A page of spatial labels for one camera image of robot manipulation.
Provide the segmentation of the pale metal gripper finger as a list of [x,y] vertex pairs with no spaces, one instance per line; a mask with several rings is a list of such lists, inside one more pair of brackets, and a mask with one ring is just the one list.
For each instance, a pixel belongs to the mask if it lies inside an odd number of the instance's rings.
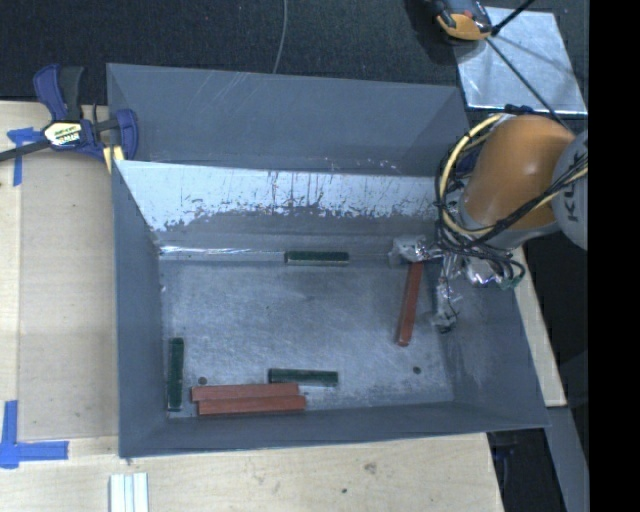
[[393,239],[389,252],[391,266],[424,262],[428,258],[428,244],[425,237],[406,235]]
[[458,323],[459,311],[455,307],[457,298],[446,278],[439,278],[433,292],[434,312],[432,325],[439,333],[451,332]]

